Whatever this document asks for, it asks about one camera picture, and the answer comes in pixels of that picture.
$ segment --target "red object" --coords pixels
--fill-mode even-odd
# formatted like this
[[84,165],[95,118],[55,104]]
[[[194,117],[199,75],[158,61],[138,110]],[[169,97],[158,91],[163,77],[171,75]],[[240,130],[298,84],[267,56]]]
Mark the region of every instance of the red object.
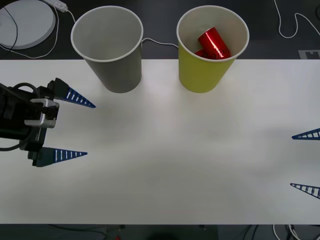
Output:
[[205,59],[215,59],[215,58],[209,57],[204,49],[200,49],[199,51],[196,51],[194,54]]
[[227,59],[231,53],[215,27],[210,28],[198,38],[206,54],[211,59]]

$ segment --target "white cable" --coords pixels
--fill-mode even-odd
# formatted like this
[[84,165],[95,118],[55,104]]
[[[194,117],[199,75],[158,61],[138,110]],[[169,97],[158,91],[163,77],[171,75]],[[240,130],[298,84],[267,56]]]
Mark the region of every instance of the white cable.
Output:
[[146,41],[146,40],[150,40],[150,41],[152,41],[152,42],[154,42],[154,43],[156,43],[156,44],[160,44],[160,45],[171,45],[171,46],[176,47],[177,49],[179,48],[177,45],[175,45],[175,44],[173,44],[173,43],[159,42],[159,41],[153,40],[152,38],[149,38],[149,37],[144,38],[144,39],[142,40],[142,43],[143,43],[144,41]]
[[274,224],[272,225],[272,229],[273,229],[273,234],[274,234],[274,236],[276,237],[276,239],[281,240],[281,239],[278,237],[277,233],[276,233],[276,229],[275,229],[275,225],[274,225]]
[[[53,7],[53,8],[54,8],[55,13],[56,13],[57,24],[56,24],[55,41],[54,41],[54,45],[53,45],[53,47],[51,48],[51,50],[50,50],[47,54],[45,54],[45,55],[35,56],[35,57],[28,56],[28,55],[22,54],[22,53],[20,53],[20,52],[12,51],[12,50],[11,50],[11,53],[15,53],[15,54],[18,54],[18,55],[21,55],[21,56],[25,56],[25,57],[27,57],[28,59],[39,59],[39,58],[43,58],[43,57],[45,57],[45,56],[48,56],[48,55],[52,52],[52,50],[55,48],[55,46],[56,46],[56,44],[57,44],[58,32],[59,32],[59,15],[58,15],[57,9],[56,9],[55,7]],[[9,49],[6,49],[5,47],[3,47],[3,46],[1,46],[1,45],[0,45],[0,47],[3,48],[3,49],[6,50],[6,51],[9,51]]]
[[72,12],[70,12],[68,9],[66,11],[71,14],[71,17],[72,17],[74,23],[76,23],[76,19],[75,19],[74,15],[72,14]]
[[285,39],[291,39],[291,38],[293,38],[293,37],[297,34],[297,32],[298,32],[298,20],[297,20],[297,15],[299,15],[299,16],[301,16],[301,17],[304,17],[304,18],[311,24],[311,26],[312,26],[312,27],[314,28],[314,30],[318,33],[318,35],[320,36],[320,32],[319,32],[319,31],[316,29],[316,27],[310,22],[310,20],[309,20],[306,16],[304,16],[304,15],[302,15],[302,14],[300,14],[300,13],[297,13],[297,12],[294,14],[295,25],[296,25],[295,33],[294,33],[292,36],[284,36],[284,35],[281,33],[281,16],[280,16],[280,12],[279,12],[279,9],[278,9],[276,0],[274,0],[274,5],[275,5],[276,11],[278,12],[278,16],[279,16],[279,34],[280,34],[283,38],[285,38]]
[[296,240],[301,240],[301,239],[298,237],[296,231],[292,229],[292,226],[291,226],[290,224],[288,225],[288,227],[289,227],[289,230],[290,230],[291,234],[294,236],[294,238],[295,238]]

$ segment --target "floor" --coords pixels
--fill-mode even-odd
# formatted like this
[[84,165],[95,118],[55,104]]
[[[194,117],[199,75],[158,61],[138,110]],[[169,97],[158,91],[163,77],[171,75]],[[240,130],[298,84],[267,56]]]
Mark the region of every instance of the floor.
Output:
[[[74,229],[90,229],[106,232],[107,240],[242,240],[247,225],[126,225],[118,231],[118,225],[60,225]],[[253,237],[254,226],[248,231],[245,240]],[[313,240],[320,236],[320,228],[311,225],[295,225],[302,240]],[[285,226],[277,225],[276,233],[281,240],[287,239]],[[0,240],[103,240],[102,234],[60,230],[48,225],[0,225]],[[271,225],[259,225],[254,240],[276,240]]]
[[[276,0],[282,17],[281,31],[291,36],[296,29],[294,14],[305,15],[320,29],[320,19],[316,17],[319,0]],[[104,5],[122,6],[135,12],[141,19],[144,37],[160,42],[177,44],[176,27],[180,17],[188,10],[202,5],[222,6],[239,14],[247,23],[250,42],[239,59],[300,59],[299,50],[320,49],[320,36],[301,16],[298,16],[299,31],[294,38],[285,39],[278,33],[279,18],[274,0],[94,0],[85,4],[64,0],[68,9],[78,19],[85,12]],[[67,12],[59,12],[60,26],[55,49],[43,59],[81,59],[70,42],[73,20]],[[19,52],[31,57],[47,53],[54,45],[56,30],[41,44]],[[0,49],[0,56],[5,53]],[[319,54],[307,54],[308,58],[320,59]],[[178,51],[171,46],[161,46],[146,42],[143,47],[144,59],[177,59]],[[5,59],[26,59],[11,53]]]

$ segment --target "yellow paper cup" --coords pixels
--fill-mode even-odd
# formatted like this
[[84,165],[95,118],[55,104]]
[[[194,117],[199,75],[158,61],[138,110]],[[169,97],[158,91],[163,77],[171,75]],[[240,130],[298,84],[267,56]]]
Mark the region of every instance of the yellow paper cup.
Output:
[[[195,55],[202,47],[198,38],[215,27],[231,57],[212,60]],[[199,6],[187,11],[176,27],[179,42],[179,79],[194,93],[211,91],[249,43],[249,29],[235,12],[221,6]]]

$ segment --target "robotic arm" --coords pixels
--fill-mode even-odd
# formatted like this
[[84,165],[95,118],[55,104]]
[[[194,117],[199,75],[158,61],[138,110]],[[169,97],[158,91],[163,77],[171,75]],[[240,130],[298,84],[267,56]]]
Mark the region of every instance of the robotic arm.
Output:
[[[29,87],[33,92],[19,89]],[[6,87],[0,83],[0,138],[19,140],[19,144],[0,148],[0,152],[20,148],[28,151],[32,165],[44,167],[62,161],[78,158],[87,152],[43,147],[47,128],[56,125],[59,103],[54,99],[95,108],[88,99],[69,87],[59,78],[47,87],[34,87],[30,83],[19,83]]]

